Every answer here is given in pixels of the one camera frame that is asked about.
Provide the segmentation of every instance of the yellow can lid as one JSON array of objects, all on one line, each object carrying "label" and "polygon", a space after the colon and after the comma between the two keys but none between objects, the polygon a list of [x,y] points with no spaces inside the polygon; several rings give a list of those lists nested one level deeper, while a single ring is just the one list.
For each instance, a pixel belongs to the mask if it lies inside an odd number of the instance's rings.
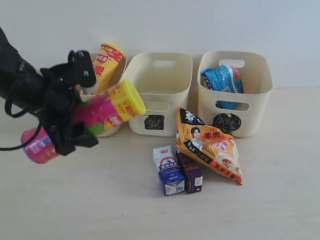
[{"label": "yellow can lid", "polygon": [[144,101],[142,100],[141,96],[139,95],[136,87],[133,85],[133,83],[127,79],[124,79],[121,81],[123,88],[125,90],[125,93],[128,97],[129,102],[131,103],[131,106],[133,107],[134,111],[138,115],[144,114],[147,109],[144,104]]}]

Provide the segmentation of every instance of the pink snack can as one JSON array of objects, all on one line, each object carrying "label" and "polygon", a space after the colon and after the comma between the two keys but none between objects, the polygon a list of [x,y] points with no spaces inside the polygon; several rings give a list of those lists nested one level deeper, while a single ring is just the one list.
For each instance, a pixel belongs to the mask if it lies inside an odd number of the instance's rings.
[{"label": "pink snack can", "polygon": [[[82,102],[74,113],[73,123],[84,121],[90,132],[98,135],[145,112],[146,107],[136,88],[130,81],[124,80],[102,94]],[[25,131],[21,136],[21,143],[28,141],[35,132],[36,128]],[[45,164],[59,156],[43,128],[23,150],[37,164]]]}]

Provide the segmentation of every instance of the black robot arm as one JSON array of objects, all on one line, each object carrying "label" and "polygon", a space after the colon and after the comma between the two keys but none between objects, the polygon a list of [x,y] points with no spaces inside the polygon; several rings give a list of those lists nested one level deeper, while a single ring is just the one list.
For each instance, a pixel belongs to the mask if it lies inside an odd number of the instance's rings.
[{"label": "black robot arm", "polygon": [[[98,144],[83,122],[73,124],[74,112],[81,103],[76,85],[85,92],[94,90],[96,75],[87,51],[70,51],[67,63],[37,72],[8,42],[0,27],[0,97],[5,99],[7,115],[18,118],[29,113],[39,120],[35,134],[16,147],[0,147],[12,151],[27,146],[41,127],[50,137],[55,151],[63,156],[73,152],[75,146],[90,148]],[[12,113],[12,105],[22,109]]]}]

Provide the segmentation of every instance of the small box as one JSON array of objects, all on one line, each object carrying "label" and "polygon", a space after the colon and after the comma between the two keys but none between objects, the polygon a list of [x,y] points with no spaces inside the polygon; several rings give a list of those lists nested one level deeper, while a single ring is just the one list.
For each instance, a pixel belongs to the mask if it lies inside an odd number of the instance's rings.
[{"label": "small box", "polygon": [[194,194],[200,192],[202,190],[202,180],[204,177],[199,164],[182,152],[177,151],[176,156],[185,176],[186,193]]},{"label": "small box", "polygon": [[153,161],[164,195],[169,196],[185,190],[185,177],[171,145],[153,149]]}]

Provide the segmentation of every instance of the purple box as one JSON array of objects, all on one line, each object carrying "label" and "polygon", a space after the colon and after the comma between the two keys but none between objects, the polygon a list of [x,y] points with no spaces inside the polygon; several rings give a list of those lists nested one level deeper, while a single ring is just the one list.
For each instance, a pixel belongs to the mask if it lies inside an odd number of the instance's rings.
[{"label": "purple box", "polygon": [[200,192],[202,189],[202,180],[204,177],[199,164],[187,155],[184,155],[182,152],[177,151],[176,156],[184,173],[185,191],[188,194]]}]

